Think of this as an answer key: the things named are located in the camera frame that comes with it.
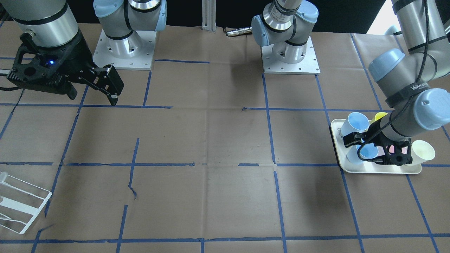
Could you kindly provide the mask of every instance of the plastic cup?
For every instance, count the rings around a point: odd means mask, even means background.
[[[385,112],[379,112],[377,114],[375,114],[374,118],[370,121],[370,124],[374,123],[375,121],[381,119],[382,117],[386,116],[387,113]]]
[[[369,128],[369,120],[362,113],[350,113],[341,127],[341,135],[346,136],[353,132],[364,132]]]
[[[426,161],[433,160],[436,156],[434,148],[424,140],[416,140],[411,145],[411,157],[413,162],[405,164],[407,166],[417,165]]]
[[[347,153],[347,159],[352,163],[352,164],[362,164],[364,163],[363,160],[361,160],[358,157],[358,149],[360,148],[361,145],[354,145],[350,148],[350,151],[348,151]],[[365,159],[372,159],[378,156],[378,148],[375,147],[375,145],[371,144],[367,144],[366,146],[364,146],[361,149],[361,157],[365,158]]]

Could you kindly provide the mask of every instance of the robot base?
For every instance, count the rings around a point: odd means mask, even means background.
[[[413,166],[396,166],[396,165],[379,165],[371,162],[362,164],[353,164],[347,159],[347,152],[350,148],[344,146],[344,141],[339,135],[339,129],[344,124],[344,119],[335,119],[331,122],[330,129],[333,138],[334,147],[336,149],[339,166],[348,173],[384,173],[384,174],[419,174],[422,171],[422,165]]]
[[[306,43],[305,58],[297,64],[289,64],[277,60],[272,54],[273,46],[261,47],[262,65],[265,74],[315,75],[320,73],[311,37],[308,38]]]
[[[102,30],[93,56],[94,63],[99,67],[111,64],[116,69],[151,70],[157,32],[137,31],[137,33],[142,38],[143,48],[140,49],[141,53],[131,58],[117,58],[108,51],[108,38]]]

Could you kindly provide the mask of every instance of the blue joint cap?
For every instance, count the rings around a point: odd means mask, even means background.
[[[369,65],[370,74],[378,82],[385,77],[405,57],[399,49],[391,49],[378,56]]]
[[[115,12],[122,4],[123,1],[120,0],[94,0],[95,15],[104,18]]]
[[[256,43],[259,46],[268,46],[269,38],[267,37],[266,27],[261,20],[261,16],[257,15],[252,19],[252,33]]]
[[[435,130],[450,122],[450,93],[429,89],[419,94],[414,103],[414,118],[426,130]]]
[[[159,11],[158,23],[156,23],[156,32],[163,31],[166,28],[167,4],[166,0],[161,0],[161,10]]]
[[[319,10],[312,3],[303,1],[295,15],[308,23],[315,24],[317,22],[317,17],[319,16]]]

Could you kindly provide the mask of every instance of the table surface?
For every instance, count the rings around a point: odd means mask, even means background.
[[[94,52],[101,26],[80,28]],[[0,27],[0,68],[20,34]],[[311,38],[318,76],[263,74],[251,35],[167,27],[152,71],[119,71],[116,107],[80,84],[75,100],[0,92],[0,171],[54,193],[0,251],[450,252],[450,127],[414,138],[436,158],[410,176],[342,171],[329,131],[389,112],[367,68],[403,37]]]

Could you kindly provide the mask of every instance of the black background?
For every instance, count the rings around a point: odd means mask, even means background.
[[[98,23],[92,0],[67,0],[79,23]],[[310,0],[319,10],[315,32],[366,33],[384,0]],[[218,27],[251,26],[252,17],[261,14],[270,0],[217,0]],[[450,1],[436,0],[442,21],[450,19]],[[167,25],[201,26],[202,1],[167,0]]]

